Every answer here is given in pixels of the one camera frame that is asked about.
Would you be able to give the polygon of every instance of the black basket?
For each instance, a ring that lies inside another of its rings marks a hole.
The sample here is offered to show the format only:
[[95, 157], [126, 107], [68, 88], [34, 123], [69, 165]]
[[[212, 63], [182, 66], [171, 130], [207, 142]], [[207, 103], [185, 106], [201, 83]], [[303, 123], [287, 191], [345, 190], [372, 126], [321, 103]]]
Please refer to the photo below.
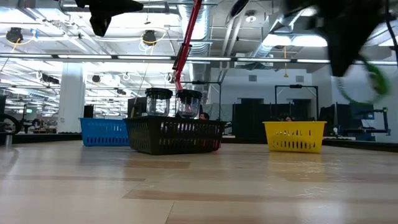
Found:
[[130, 147], [153, 155], [217, 151], [225, 122], [143, 116], [124, 119]]

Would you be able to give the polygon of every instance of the yellow basket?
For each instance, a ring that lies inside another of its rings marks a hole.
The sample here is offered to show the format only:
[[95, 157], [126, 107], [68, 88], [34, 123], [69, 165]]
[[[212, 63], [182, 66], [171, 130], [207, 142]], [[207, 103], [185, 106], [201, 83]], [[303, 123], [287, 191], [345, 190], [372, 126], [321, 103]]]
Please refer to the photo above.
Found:
[[319, 153], [325, 121], [263, 122], [270, 151]]

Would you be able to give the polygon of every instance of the plastic basket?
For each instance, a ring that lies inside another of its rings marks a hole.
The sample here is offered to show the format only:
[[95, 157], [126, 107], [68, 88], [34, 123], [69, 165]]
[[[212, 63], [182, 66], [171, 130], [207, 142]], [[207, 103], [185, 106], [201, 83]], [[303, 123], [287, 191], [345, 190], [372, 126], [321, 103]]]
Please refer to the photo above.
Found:
[[81, 136], [85, 146], [128, 146], [123, 120], [80, 118]]
[[145, 116], [127, 118], [130, 147], [153, 155], [217, 151], [225, 122]]
[[263, 122], [270, 151], [319, 153], [324, 121]]

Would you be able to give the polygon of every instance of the glass jar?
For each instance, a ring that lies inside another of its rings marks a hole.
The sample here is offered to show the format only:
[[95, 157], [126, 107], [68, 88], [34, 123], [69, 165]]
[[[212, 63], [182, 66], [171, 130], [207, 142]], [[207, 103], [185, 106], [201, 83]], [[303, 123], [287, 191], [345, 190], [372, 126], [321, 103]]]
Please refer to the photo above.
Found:
[[182, 118], [195, 118], [199, 113], [201, 92], [195, 90], [177, 91], [177, 113]]
[[148, 88], [147, 95], [147, 114], [151, 116], [167, 116], [170, 111], [170, 99], [173, 92], [164, 88]]

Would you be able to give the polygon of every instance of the jar lid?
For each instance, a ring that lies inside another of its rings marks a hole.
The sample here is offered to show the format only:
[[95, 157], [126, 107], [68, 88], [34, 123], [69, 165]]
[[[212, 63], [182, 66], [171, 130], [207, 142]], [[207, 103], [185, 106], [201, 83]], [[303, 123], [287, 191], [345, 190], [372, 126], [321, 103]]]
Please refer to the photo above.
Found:
[[148, 88], [145, 90], [145, 94], [149, 98], [168, 100], [172, 97], [173, 91], [165, 88]]
[[179, 98], [197, 98], [201, 99], [201, 92], [195, 90], [178, 90], [177, 97]]

